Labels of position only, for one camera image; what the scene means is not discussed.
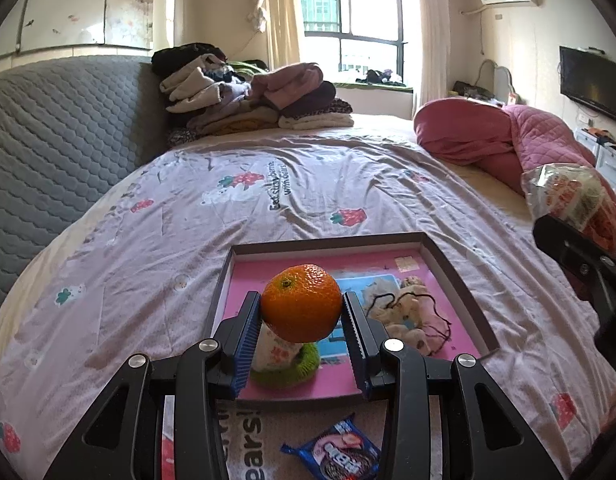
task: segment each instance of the pink comforter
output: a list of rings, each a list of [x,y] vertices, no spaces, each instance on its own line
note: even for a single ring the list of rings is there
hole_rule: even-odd
[[[594,167],[594,155],[574,140],[563,120],[529,106],[500,110],[465,99],[441,99],[419,110],[415,131],[419,145],[432,155],[459,166],[476,164],[520,194],[521,174],[544,164]]]

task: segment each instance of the wall mural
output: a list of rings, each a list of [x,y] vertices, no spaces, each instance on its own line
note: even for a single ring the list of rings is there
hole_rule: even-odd
[[[0,56],[87,44],[149,49],[152,1],[20,0],[0,27]]]

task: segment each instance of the bed sheet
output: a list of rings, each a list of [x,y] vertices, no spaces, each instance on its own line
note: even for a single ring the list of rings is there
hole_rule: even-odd
[[[486,367],[561,471],[583,458],[616,375],[594,349],[592,309],[534,247],[523,199],[480,170],[433,159],[412,142],[410,121],[355,121],[180,147],[39,254],[0,311],[0,434],[10,428],[17,444],[0,445],[24,480],[43,476],[128,355],[159,359],[198,340],[232,244],[412,230],[427,232],[473,291],[502,345]],[[355,214],[341,223],[342,210]],[[187,290],[175,294],[167,284],[182,275]]]

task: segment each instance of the window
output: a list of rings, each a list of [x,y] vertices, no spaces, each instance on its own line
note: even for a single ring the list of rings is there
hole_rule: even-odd
[[[175,46],[175,0],[166,0],[166,40],[168,46]]]
[[[370,68],[403,77],[401,0],[301,0],[301,11],[306,57],[329,78]]]

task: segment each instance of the black string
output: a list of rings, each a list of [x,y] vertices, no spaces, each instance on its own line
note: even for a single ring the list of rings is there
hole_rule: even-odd
[[[437,329],[437,327],[428,324],[428,325],[424,325],[424,328],[431,328],[432,330],[437,332],[438,335],[427,335],[426,334],[426,336],[443,338],[443,343],[441,343],[441,346],[439,347],[437,352],[439,352],[443,348],[443,346],[452,338],[453,336],[453,329],[451,328],[452,323],[448,321],[447,319],[445,319],[443,316],[440,316],[439,312],[437,311],[437,300],[435,300],[435,297],[430,294],[416,294],[414,292],[404,292],[401,296],[396,298],[394,294],[392,294],[391,292],[387,292],[385,294],[380,294],[379,296],[374,296],[372,304],[370,305],[368,310],[365,311],[365,317],[368,317],[368,314],[373,309],[374,304],[376,303],[377,300],[379,300],[380,298],[387,298],[388,296],[392,296],[392,300],[388,302],[388,304],[386,305],[386,308],[394,308],[395,305],[398,304],[399,301],[401,301],[402,298],[405,296],[414,296],[415,298],[430,298],[432,300],[432,305],[433,305],[433,310],[435,312],[435,316],[443,320],[443,322],[447,325],[448,333],[444,334],[439,329]]]

